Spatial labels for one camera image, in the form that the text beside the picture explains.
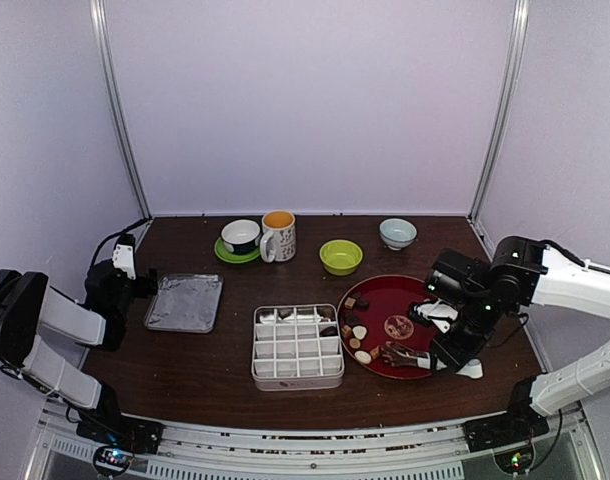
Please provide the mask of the white metal tongs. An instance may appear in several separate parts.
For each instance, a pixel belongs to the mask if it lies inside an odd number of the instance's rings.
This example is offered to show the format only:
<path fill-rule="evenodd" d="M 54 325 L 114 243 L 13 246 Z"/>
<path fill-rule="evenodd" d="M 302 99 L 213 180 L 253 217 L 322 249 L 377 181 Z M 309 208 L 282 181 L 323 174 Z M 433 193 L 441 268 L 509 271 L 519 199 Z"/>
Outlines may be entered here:
<path fill-rule="evenodd" d="M 444 334 L 456 321 L 457 310 L 441 300 L 426 300 L 422 303 L 411 303 L 407 317 L 421 326 L 435 326 Z M 449 368 L 437 355 L 429 351 L 413 350 L 395 342 L 388 341 L 380 348 L 380 352 L 383 361 L 395 368 L 418 367 L 432 372 Z M 483 367 L 479 359 L 472 359 L 464 366 L 456 367 L 454 372 L 471 379 L 483 377 Z"/>

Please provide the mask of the bunny print tin lid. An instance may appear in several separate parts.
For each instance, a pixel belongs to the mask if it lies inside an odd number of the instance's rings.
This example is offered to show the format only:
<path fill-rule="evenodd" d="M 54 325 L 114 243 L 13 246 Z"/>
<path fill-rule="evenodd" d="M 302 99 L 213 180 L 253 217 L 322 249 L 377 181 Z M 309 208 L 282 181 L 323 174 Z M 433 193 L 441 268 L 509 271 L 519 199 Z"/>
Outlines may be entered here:
<path fill-rule="evenodd" d="M 218 274 L 168 274 L 144 319 L 152 331 L 206 334 L 213 330 L 224 280 Z"/>

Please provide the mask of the silver divided tin box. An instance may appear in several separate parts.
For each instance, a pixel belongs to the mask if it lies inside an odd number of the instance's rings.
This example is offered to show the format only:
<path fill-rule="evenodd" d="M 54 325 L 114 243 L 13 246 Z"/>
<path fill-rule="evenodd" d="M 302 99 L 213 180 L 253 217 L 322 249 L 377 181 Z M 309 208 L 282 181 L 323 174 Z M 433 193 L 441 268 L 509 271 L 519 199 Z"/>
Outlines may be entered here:
<path fill-rule="evenodd" d="M 277 310 L 293 308 L 294 318 L 279 320 Z M 318 310 L 334 311 L 322 322 Z M 321 337 L 329 326 L 338 335 Z M 254 312 L 251 375 L 265 392 L 325 390 L 341 385 L 345 362 L 336 308 L 331 304 L 261 306 Z"/>

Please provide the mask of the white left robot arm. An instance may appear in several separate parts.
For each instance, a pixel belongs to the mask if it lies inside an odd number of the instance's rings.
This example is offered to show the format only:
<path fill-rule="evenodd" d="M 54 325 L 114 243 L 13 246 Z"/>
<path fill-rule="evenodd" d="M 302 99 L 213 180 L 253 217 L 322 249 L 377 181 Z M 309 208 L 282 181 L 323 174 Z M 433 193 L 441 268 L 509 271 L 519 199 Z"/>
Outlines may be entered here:
<path fill-rule="evenodd" d="M 94 260 L 88 269 L 82 303 L 54 287 L 45 273 L 0 270 L 1 369 L 93 411 L 89 425 L 108 444 L 122 442 L 129 433 L 127 419 L 113 410 L 112 389 L 74 366 L 43 333 L 88 348 L 118 350 L 132 303 L 157 293 L 157 277 L 153 270 L 137 273 L 132 234 L 114 238 L 111 257 Z"/>

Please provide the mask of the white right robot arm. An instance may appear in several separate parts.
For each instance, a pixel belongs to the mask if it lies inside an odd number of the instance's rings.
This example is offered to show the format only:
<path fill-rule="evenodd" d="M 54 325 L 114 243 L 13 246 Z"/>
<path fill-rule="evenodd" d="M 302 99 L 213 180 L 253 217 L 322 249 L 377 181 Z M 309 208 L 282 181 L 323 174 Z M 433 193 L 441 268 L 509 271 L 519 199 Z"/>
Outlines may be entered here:
<path fill-rule="evenodd" d="M 491 340 L 499 320 L 522 308 L 548 314 L 556 346 L 579 359 L 515 385 L 498 419 L 504 440 L 520 440 L 544 418 L 610 388 L 610 267 L 581 259 L 552 240 L 508 236 L 490 261 L 452 249 L 440 252 L 411 319 L 435 326 L 433 361 L 457 372 Z"/>

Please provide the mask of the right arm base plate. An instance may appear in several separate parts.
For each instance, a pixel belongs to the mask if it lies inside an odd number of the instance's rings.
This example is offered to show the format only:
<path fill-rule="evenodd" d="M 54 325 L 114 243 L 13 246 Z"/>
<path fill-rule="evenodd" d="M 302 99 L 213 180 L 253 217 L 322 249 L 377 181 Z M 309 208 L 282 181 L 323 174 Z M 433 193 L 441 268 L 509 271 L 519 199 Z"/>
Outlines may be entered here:
<path fill-rule="evenodd" d="M 495 449 L 528 441 L 549 432 L 549 423 L 538 414 L 510 413 L 469 420 L 463 424 L 470 452 Z"/>

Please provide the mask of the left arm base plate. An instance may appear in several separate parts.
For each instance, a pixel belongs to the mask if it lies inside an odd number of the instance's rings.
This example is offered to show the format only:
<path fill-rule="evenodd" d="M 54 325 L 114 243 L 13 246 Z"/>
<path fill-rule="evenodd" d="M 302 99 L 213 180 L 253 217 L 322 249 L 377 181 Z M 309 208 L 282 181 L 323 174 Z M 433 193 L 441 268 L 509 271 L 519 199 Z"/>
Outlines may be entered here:
<path fill-rule="evenodd" d="M 134 454 L 156 454 L 162 440 L 164 425 L 159 422 L 121 416 L 117 424 L 99 420 L 82 410 L 76 433 L 104 445 L 118 447 Z"/>

